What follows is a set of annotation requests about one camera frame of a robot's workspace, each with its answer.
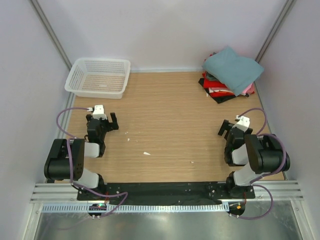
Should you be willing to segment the white plastic basket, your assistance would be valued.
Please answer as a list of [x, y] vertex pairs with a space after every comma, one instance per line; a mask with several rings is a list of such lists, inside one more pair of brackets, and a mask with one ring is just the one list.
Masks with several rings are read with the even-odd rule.
[[123, 97], [131, 72], [125, 59], [77, 59], [72, 65], [64, 89], [78, 97], [119, 100]]

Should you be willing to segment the red folded t shirt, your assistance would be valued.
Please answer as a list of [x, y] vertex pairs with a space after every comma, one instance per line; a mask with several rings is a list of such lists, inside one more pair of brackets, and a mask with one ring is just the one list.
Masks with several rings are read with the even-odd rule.
[[217, 95], [235, 95], [225, 84], [220, 81], [209, 81], [206, 78], [206, 70], [202, 73], [204, 78], [204, 87], [209, 89], [210, 93], [217, 93]]

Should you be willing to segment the black folded t shirt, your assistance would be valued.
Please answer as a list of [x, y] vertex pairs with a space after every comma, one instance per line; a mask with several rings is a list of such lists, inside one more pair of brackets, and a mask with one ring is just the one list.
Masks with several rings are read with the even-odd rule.
[[205, 83], [205, 79], [204, 78], [200, 78], [198, 83], [203, 87], [203, 89], [206, 92], [207, 96], [211, 97], [218, 104], [221, 104], [221, 103], [224, 103], [226, 101], [229, 101], [229, 100], [232, 100], [232, 99], [236, 98], [235, 95], [225, 95], [225, 94], [219, 95], [219, 94], [217, 94], [217, 92], [210, 93], [209, 89], [204, 87], [204, 83]]

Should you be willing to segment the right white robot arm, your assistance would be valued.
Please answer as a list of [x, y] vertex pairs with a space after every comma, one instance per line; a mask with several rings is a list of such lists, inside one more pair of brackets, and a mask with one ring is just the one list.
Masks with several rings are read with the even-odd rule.
[[256, 135], [252, 131], [247, 117], [241, 117], [236, 123], [225, 119], [221, 124], [217, 134], [226, 140], [224, 161], [230, 167], [241, 167], [214, 190], [220, 191], [222, 198], [253, 198], [253, 183], [290, 169], [291, 159], [276, 136]]

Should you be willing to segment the pink folded t shirt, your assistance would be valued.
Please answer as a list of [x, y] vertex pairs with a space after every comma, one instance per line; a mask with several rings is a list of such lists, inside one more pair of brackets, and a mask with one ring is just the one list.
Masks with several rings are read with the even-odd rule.
[[246, 87], [243, 92], [241, 93], [241, 95], [251, 95], [255, 93], [255, 86], [254, 83], [250, 84], [248, 87]]

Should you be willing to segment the aluminium corner post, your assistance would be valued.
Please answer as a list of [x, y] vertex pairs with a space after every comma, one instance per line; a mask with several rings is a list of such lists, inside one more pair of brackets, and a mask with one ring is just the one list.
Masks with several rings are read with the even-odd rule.
[[29, 0], [30, 5], [35, 11], [35, 14], [37, 15], [40, 23], [42, 24], [44, 30], [49, 36], [49, 39], [51, 40], [52, 44], [54, 45], [57, 53], [61, 57], [63, 63], [67, 67], [68, 70], [71, 70], [72, 68], [72, 63], [69, 60], [62, 44], [60, 43], [53, 27], [50, 24], [50, 21], [48, 20], [43, 8], [41, 7], [40, 3], [38, 0]]
[[262, 47], [260, 48], [255, 61], [260, 63], [266, 54], [268, 48], [272, 44], [274, 38], [276, 37], [277, 33], [280, 31], [282, 25], [284, 24], [286, 18], [290, 14], [292, 8], [294, 7], [297, 0], [286, 0], [283, 7], [281, 8], [280, 13], [278, 14], [274, 24], [272, 25]]

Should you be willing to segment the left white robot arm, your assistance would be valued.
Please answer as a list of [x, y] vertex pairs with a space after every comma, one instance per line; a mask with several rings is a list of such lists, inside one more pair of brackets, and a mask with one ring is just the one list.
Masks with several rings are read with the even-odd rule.
[[114, 112], [111, 120], [105, 115], [88, 114], [84, 138], [57, 138], [53, 141], [44, 165], [44, 176], [51, 181], [68, 180], [79, 190], [88, 192], [95, 200], [107, 193], [103, 177], [84, 167], [85, 158], [101, 158], [106, 150], [108, 132], [119, 129]]

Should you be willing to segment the aluminium rail frame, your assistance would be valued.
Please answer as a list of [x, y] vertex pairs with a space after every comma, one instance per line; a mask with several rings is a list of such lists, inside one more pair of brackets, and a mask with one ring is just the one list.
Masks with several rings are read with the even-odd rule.
[[[252, 185], [255, 198], [254, 199], [225, 199], [224, 202], [238, 202], [241, 206], [248, 200], [302, 200], [303, 195], [300, 187], [296, 181], [280, 180], [280, 181], [265, 181], [264, 177]], [[124, 205], [125, 200], [128, 197], [127, 192], [119, 194], [99, 194], [93, 192], [79, 192], [79, 190], [73, 185], [65, 183], [44, 183], [37, 184], [32, 194], [32, 200], [34, 201], [80, 201], [80, 202], [103, 202], [105, 205]]]

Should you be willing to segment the grey folded t shirt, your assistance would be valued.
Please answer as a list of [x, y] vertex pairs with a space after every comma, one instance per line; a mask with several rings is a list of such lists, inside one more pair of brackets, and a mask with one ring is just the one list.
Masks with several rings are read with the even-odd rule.
[[208, 73], [208, 72], [205, 73], [205, 77], [206, 77], [209, 81], [218, 81], [218, 82], [219, 82], [219, 80], [218, 80], [215, 76], [213, 76], [212, 74], [210, 74], [210, 73]]

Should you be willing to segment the blue-grey t shirt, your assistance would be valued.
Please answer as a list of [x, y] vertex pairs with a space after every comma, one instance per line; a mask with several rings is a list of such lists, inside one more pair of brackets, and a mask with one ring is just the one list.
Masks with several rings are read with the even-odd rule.
[[229, 46], [208, 57], [202, 68], [226, 85], [235, 96], [242, 94], [264, 72], [254, 59], [238, 55]]

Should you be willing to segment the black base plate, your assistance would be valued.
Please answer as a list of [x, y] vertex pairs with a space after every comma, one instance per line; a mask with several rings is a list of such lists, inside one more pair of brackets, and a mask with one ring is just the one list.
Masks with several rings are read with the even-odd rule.
[[223, 181], [107, 183], [102, 194], [123, 192], [128, 193], [123, 204], [132, 206], [218, 205], [223, 200], [256, 197], [252, 186], [236, 186]]

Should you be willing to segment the left aluminium corner post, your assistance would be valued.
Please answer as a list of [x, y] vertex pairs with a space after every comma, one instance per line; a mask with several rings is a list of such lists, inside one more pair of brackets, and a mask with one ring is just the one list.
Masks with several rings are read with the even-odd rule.
[[38, 0], [29, 0], [30, 5], [35, 11], [35, 14], [37, 15], [40, 23], [42, 24], [44, 30], [49, 36], [49, 39], [51, 40], [52, 44], [54, 45], [57, 53], [61, 57], [63, 63], [67, 67], [68, 70], [71, 70], [72, 68], [72, 63], [69, 60], [62, 44], [60, 43], [53, 27], [50, 24], [50, 21], [48, 20], [43, 8], [41, 7], [40, 3]]

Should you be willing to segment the right aluminium corner post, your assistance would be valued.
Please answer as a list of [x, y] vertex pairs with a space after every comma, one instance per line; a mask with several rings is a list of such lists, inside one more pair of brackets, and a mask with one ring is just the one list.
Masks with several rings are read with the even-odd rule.
[[274, 24], [272, 25], [262, 47], [260, 48], [255, 61], [260, 63], [266, 54], [268, 48], [272, 44], [274, 38], [276, 37], [277, 33], [280, 31], [282, 25], [284, 24], [286, 18], [290, 14], [292, 8], [294, 7], [297, 0], [286, 0], [283, 7], [281, 8], [280, 13], [278, 14]]

